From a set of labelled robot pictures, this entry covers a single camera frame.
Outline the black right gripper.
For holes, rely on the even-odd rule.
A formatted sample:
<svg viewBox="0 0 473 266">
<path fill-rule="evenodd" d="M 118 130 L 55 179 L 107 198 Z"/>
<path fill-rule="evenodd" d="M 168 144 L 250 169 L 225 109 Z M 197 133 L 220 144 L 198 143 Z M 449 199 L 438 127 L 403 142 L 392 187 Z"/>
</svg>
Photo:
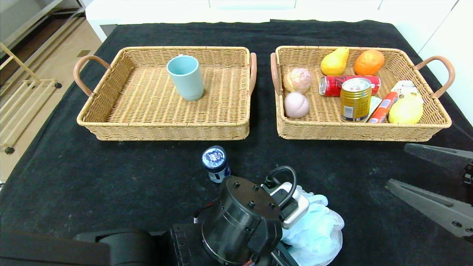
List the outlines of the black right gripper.
<svg viewBox="0 0 473 266">
<path fill-rule="evenodd" d="M 456 237 L 473 242 L 473 152 L 408 143 L 404 151 L 463 176 L 466 202 L 390 179 L 387 189 Z"/>
</svg>

